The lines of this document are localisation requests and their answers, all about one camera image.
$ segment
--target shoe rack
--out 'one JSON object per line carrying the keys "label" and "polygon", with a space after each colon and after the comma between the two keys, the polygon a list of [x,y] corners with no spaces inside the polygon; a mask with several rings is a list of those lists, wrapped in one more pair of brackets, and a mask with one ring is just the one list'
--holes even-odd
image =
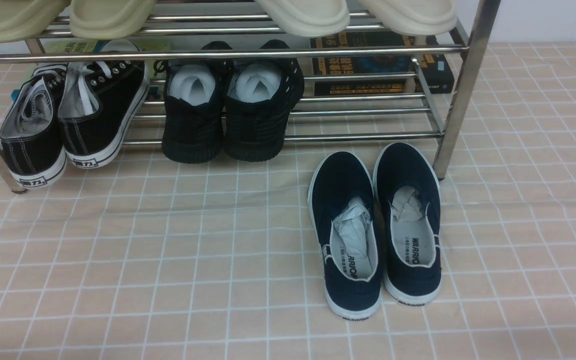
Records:
{"label": "shoe rack", "polygon": [[[192,0],[159,0],[167,5],[174,3],[192,3]],[[233,0],[222,0],[224,3],[232,3]],[[287,142],[366,142],[366,141],[404,141],[411,139],[435,139],[438,143],[436,155],[432,166],[441,180],[448,170],[455,144],[464,121],[475,81],[477,80],[483,57],[489,43],[490,34],[498,13],[501,0],[479,0],[478,9],[472,30],[468,34],[461,22],[457,22],[450,32],[453,44],[450,45],[421,45],[425,41],[418,39],[411,47],[352,47],[352,48],[304,48],[286,50],[171,50],[167,52],[113,52],[113,53],[89,53],[89,54],[46,54],[40,39],[64,39],[72,38],[69,29],[44,30],[39,36],[26,39],[30,54],[7,54],[0,55],[0,64],[32,64],[32,63],[66,63],[75,61],[102,61],[102,60],[159,60],[159,59],[250,59],[250,58],[313,58],[313,57],[366,57],[375,55],[411,55],[410,71],[400,73],[379,73],[371,75],[316,75],[306,76],[306,82],[348,81],[348,80],[391,80],[391,79],[414,79],[417,78],[422,85],[419,93],[397,93],[381,95],[352,95],[352,96],[306,96],[301,102],[305,103],[339,103],[353,101],[388,101],[392,104],[389,108],[379,109],[332,109],[327,111],[300,111],[291,112],[291,117],[326,117],[326,116],[384,116],[395,114],[425,114],[430,121],[431,130],[414,132],[389,132],[389,133],[357,133],[357,134],[326,134],[326,135],[291,135],[286,136]],[[382,30],[384,26],[375,19],[368,11],[357,11],[350,14],[350,25],[347,31]],[[366,23],[366,20],[374,22],[355,25],[358,20]],[[271,25],[270,17],[265,13],[257,14],[201,14],[201,15],[153,15],[146,21],[135,37],[160,37],[174,35],[254,35],[254,34],[283,34],[281,28]],[[261,23],[260,25],[248,25],[249,23]],[[55,19],[53,25],[68,25],[69,18],[60,16]],[[245,26],[237,26],[237,23],[246,23]],[[462,66],[453,92],[450,108],[445,119],[442,120],[437,107],[430,95],[428,84],[421,71],[417,58],[423,54],[459,53],[462,57]],[[421,100],[418,107],[397,106],[402,100]],[[163,101],[148,101],[144,103],[146,110],[153,107],[162,107]],[[135,121],[164,120],[164,114],[138,114]],[[161,139],[126,139],[124,146],[158,146]],[[0,175],[5,180],[10,190],[16,194],[22,194],[23,189],[10,175],[10,171],[4,161],[2,148],[0,148]]]}

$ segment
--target white rubber sole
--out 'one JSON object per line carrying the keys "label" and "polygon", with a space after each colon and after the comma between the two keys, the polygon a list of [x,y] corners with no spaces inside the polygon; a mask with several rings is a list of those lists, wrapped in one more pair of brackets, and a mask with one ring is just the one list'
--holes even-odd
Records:
{"label": "white rubber sole", "polygon": [[374,14],[385,27],[397,34],[431,36],[449,32],[457,26],[457,14],[445,22],[429,24],[409,18],[394,7],[386,4],[383,0],[358,1]]}
{"label": "white rubber sole", "polygon": [[92,153],[90,155],[75,155],[74,153],[66,152],[74,166],[80,169],[95,169],[98,167],[107,166],[117,157],[119,149],[121,149],[124,138],[126,137],[128,125],[130,125],[130,122],[133,120],[137,110],[139,110],[142,104],[144,104],[146,96],[148,96],[149,83],[149,71],[148,68],[145,68],[141,86],[139,87],[135,96],[132,98],[130,107],[128,108],[128,111],[126,111],[126,114],[123,116],[121,126],[119,126],[119,131],[117,131],[116,135],[114,135],[112,142],[103,148],[103,150]]}
{"label": "white rubber sole", "polygon": [[69,0],[45,0],[37,8],[38,11],[33,12],[30,19],[15,19],[15,16],[22,16],[26,11],[30,11],[22,2],[18,4],[15,2],[2,2],[3,7],[7,7],[5,13],[0,12],[0,43],[11,43],[13,41],[21,41],[29,39],[43,32],[59,14],[66,9]]}
{"label": "white rubber sole", "polygon": [[393,285],[390,278],[388,278],[388,271],[383,272],[383,282],[386,285],[386,291],[390,296],[392,296],[398,303],[405,306],[419,307],[425,306],[431,301],[435,300],[439,296],[439,292],[442,290],[442,281],[439,281],[439,286],[433,292],[425,294],[422,296],[411,296],[405,292],[400,291]]}
{"label": "white rubber sole", "polygon": [[57,161],[55,161],[55,163],[45,171],[34,175],[19,175],[13,171],[10,171],[10,174],[22,187],[26,189],[39,189],[54,184],[62,177],[62,175],[64,175],[65,172],[66,149],[62,147]]}
{"label": "white rubber sole", "polygon": [[[380,209],[382,206],[381,206],[381,204],[379,204],[379,196],[377,196],[377,170],[379,169],[379,163],[382,161],[382,157],[386,153],[386,150],[388,150],[388,148],[390,148],[390,146],[392,146],[394,144],[398,144],[398,143],[392,143],[392,144],[383,148],[383,150],[379,153],[379,156],[377,157],[377,161],[374,164],[374,169],[372,170],[372,196],[374,197],[374,200],[377,202],[377,205]],[[423,153],[421,153],[421,151],[419,151],[416,147],[414,147],[412,145],[409,145],[409,146],[410,146],[410,148],[413,148],[419,154],[419,156],[423,159],[423,161],[425,161],[426,166],[428,166],[428,168],[430,168],[430,170],[432,170],[431,172],[432,172],[432,177],[434,177],[434,183],[437,185],[437,189],[439,189],[439,178],[437,178],[437,174],[435,173],[435,170],[433,169],[432,164],[430,164],[428,159],[426,159],[426,157],[423,155]],[[441,192],[439,192],[439,202],[441,203],[441,201],[442,201],[442,194],[441,194]],[[387,223],[390,223],[390,219],[384,219],[384,221],[385,222],[387,221]],[[407,305],[407,306],[424,306],[424,305],[427,305],[428,303],[430,303],[430,301],[433,301],[437,298],[437,296],[439,295],[439,291],[441,291],[441,288],[442,288],[442,281],[439,280],[439,286],[437,286],[437,289],[435,289],[433,292],[430,292],[430,294],[425,294],[422,296],[411,296],[409,294],[406,294],[405,292],[400,291],[399,289],[397,289],[397,287],[395,287],[395,285],[393,285],[390,278],[388,278],[388,271],[387,270],[385,270],[383,272],[383,282],[384,282],[384,285],[386,287],[386,291],[388,292],[388,294],[390,294],[390,296],[392,296],[400,304]]]}
{"label": "white rubber sole", "polygon": [[346,321],[365,321],[369,317],[372,317],[379,307],[382,305],[382,290],[379,289],[379,297],[377,298],[377,302],[375,302],[372,306],[367,308],[366,310],[361,311],[352,311],[344,309],[343,307],[337,305],[331,298],[330,294],[328,294],[328,290],[324,287],[324,294],[326,295],[326,303],[330,310],[341,319]]}
{"label": "white rubber sole", "polygon": [[[368,177],[368,179],[370,180],[370,172],[368,171],[368,169],[366,168],[366,165],[364,164],[364,162],[357,157],[357,155],[355,155],[354,153],[350,153],[352,154],[357,160],[359,160],[359,162],[361,163],[361,166],[363,167],[363,170],[366,171],[366,176]],[[324,165],[324,163],[326,162],[326,160],[331,157],[331,155],[327,156],[315,169],[315,173],[312,176],[312,179],[310,180],[310,185],[308,185],[308,210],[310,212],[310,222],[312,223],[312,227],[315,229],[315,234],[317,235],[317,244],[320,244],[320,235],[317,234],[317,226],[315,224],[315,217],[313,216],[313,187],[315,185],[315,180],[317,179],[317,175],[320,173],[320,170],[322,170],[322,166]],[[330,294],[328,292],[328,289],[326,289],[326,287],[324,286],[324,294],[326,296],[326,303],[328,305],[328,307],[330,308],[330,310],[332,310],[332,312],[334,314],[336,314],[337,316],[347,320],[347,321],[363,321],[365,319],[368,319],[369,317],[371,317],[373,314],[375,314],[377,312],[377,310],[379,309],[379,306],[382,303],[382,290],[379,289],[379,297],[377,297],[377,302],[375,302],[373,305],[371,305],[369,308],[365,309],[365,310],[359,310],[359,311],[353,311],[353,310],[348,310],[348,309],[344,309],[343,307],[337,305],[331,298],[330,298]]]}
{"label": "white rubber sole", "polygon": [[[82,0],[73,0],[73,2],[81,2]],[[100,0],[83,0],[89,2],[99,2]],[[144,23],[148,16],[153,11],[156,0],[137,0],[137,8],[121,22],[116,24],[109,24],[108,27],[100,25],[99,21],[90,21],[80,19],[77,16],[71,16],[70,30],[73,36],[82,39],[119,39],[130,36],[144,27]],[[121,9],[121,1],[117,1],[117,9]]]}
{"label": "white rubber sole", "polygon": [[298,37],[315,38],[337,34],[345,30],[350,24],[350,12],[345,0],[343,0],[341,12],[336,14],[336,16],[332,16],[331,23],[326,24],[304,22],[292,16],[274,0],[255,0],[255,2],[284,32]]}

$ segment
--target tiled floor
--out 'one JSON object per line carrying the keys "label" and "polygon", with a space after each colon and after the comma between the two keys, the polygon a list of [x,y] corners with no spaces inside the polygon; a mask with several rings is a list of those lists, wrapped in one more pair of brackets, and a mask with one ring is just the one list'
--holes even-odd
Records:
{"label": "tiled floor", "polygon": [[[0,119],[23,70],[0,66]],[[131,149],[49,189],[0,181],[0,360],[576,359],[576,43],[493,45],[466,118],[441,183],[441,296],[409,309],[384,292],[357,323],[325,305],[306,188],[327,153],[372,167],[379,145],[195,166]]]}

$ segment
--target book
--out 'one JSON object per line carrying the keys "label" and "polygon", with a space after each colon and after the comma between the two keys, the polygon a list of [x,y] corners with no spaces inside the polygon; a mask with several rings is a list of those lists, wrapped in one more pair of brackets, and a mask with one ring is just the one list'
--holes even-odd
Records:
{"label": "book", "polygon": [[[411,46],[414,39],[392,31],[339,32],[338,34],[313,38],[313,49],[359,48],[364,46]],[[426,43],[437,45],[434,36],[428,36]],[[409,55],[377,55],[359,57],[314,57],[314,75],[372,75],[380,73],[402,73],[409,71]],[[432,94],[450,94],[455,86],[455,76],[443,54],[425,54],[420,64],[423,76]],[[404,92],[405,79],[392,80],[347,80],[318,81],[315,83],[315,96],[351,94],[388,94]],[[421,92],[421,85],[416,84]]]}

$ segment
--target shoe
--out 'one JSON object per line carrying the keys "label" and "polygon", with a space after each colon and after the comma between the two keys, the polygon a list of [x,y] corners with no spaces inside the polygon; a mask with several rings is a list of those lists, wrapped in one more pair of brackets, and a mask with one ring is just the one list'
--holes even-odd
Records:
{"label": "shoe", "polygon": [[[262,49],[288,49],[278,39]],[[235,61],[227,84],[224,151],[244,162],[265,162],[284,147],[288,116],[304,95],[297,59]]]}
{"label": "shoe", "polygon": [[[119,50],[139,48],[126,39],[112,40],[102,48]],[[66,153],[76,167],[102,167],[117,156],[130,121],[146,100],[148,86],[143,61],[68,64],[59,123]]]}
{"label": "shoe", "polygon": [[38,67],[1,125],[4,158],[13,178],[26,189],[53,184],[66,171],[57,118],[65,82],[65,64]]}
{"label": "shoe", "polygon": [[406,143],[384,148],[372,179],[386,224],[386,290],[403,305],[426,305],[441,289],[439,180]]}
{"label": "shoe", "polygon": [[387,28],[402,35],[437,35],[457,26],[454,0],[358,0]]}
{"label": "shoe", "polygon": [[380,305],[383,269],[366,166],[349,152],[327,157],[310,182],[308,206],[330,310],[348,321],[368,319]]}
{"label": "shoe", "polygon": [[157,0],[72,0],[70,30],[83,39],[119,39],[144,27]]}
{"label": "shoe", "polygon": [[350,24],[346,0],[255,0],[284,32],[315,38],[337,34]]}
{"label": "shoe", "polygon": [[37,36],[70,2],[70,0],[0,0],[0,43]]}
{"label": "shoe", "polygon": [[[202,50],[231,50],[214,41]],[[209,162],[224,147],[224,88],[229,62],[222,60],[166,60],[155,64],[166,71],[166,125],[161,141],[164,155],[174,162]]]}

